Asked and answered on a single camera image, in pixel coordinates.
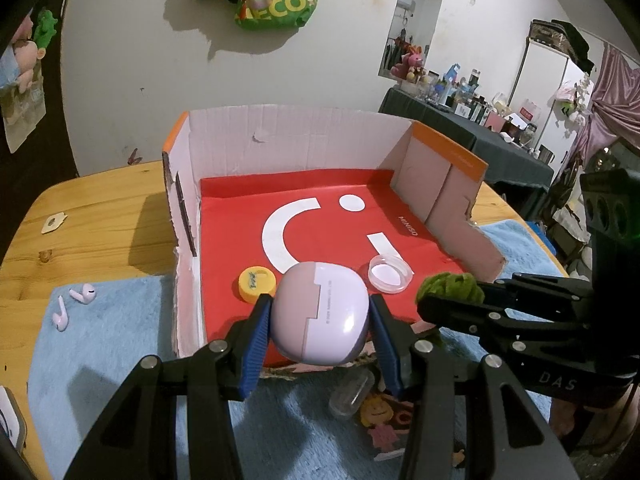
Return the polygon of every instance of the yellow bottle cap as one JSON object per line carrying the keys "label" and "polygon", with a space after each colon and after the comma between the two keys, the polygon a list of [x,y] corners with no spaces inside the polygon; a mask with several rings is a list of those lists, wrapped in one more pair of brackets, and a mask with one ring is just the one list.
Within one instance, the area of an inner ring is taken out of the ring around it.
{"label": "yellow bottle cap", "polygon": [[276,277],[266,267],[249,267],[238,278],[240,296],[247,303],[255,304],[261,294],[273,295],[276,291]]}

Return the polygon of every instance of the green plush toy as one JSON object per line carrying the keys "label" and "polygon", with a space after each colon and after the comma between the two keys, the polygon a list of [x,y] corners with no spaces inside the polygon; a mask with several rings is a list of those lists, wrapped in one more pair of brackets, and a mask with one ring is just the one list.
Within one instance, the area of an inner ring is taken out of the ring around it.
{"label": "green plush toy", "polygon": [[33,41],[35,41],[38,48],[47,48],[51,43],[57,32],[55,29],[58,20],[53,17],[53,13],[50,10],[42,9],[38,13],[38,26],[33,33]]}
{"label": "green plush toy", "polygon": [[484,301],[484,292],[476,283],[473,275],[468,272],[464,274],[441,272],[426,278],[418,288],[415,303],[417,304],[427,294],[437,294],[452,300],[468,301],[475,304],[482,304]]}

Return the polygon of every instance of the white earbud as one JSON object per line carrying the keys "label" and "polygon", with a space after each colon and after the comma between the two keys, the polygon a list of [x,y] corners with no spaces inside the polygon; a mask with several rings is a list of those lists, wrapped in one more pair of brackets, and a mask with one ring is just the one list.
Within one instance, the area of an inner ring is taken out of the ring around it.
{"label": "white earbud", "polygon": [[62,300],[62,296],[58,296],[58,304],[60,305],[60,314],[54,312],[51,319],[58,329],[58,332],[64,332],[69,323],[69,318],[66,314],[65,302]]}
{"label": "white earbud", "polygon": [[87,305],[95,299],[95,288],[91,283],[85,283],[82,286],[82,294],[71,289],[69,290],[69,295],[74,300]]}

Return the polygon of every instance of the air conditioner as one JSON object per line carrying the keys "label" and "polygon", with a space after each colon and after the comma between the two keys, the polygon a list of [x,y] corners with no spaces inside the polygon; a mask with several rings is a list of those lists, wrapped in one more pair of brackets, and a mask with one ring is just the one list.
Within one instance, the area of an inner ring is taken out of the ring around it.
{"label": "air conditioner", "polygon": [[398,0],[396,7],[400,7],[401,9],[407,10],[413,14],[415,10],[415,2],[413,0]]}

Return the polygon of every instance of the curtain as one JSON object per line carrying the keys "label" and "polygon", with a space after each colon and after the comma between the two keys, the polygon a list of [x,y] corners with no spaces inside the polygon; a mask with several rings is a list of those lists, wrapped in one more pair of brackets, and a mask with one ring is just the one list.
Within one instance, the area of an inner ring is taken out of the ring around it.
{"label": "curtain", "polygon": [[604,45],[591,112],[567,161],[579,154],[586,165],[618,137],[640,148],[640,69],[632,70],[622,53],[609,43]]}

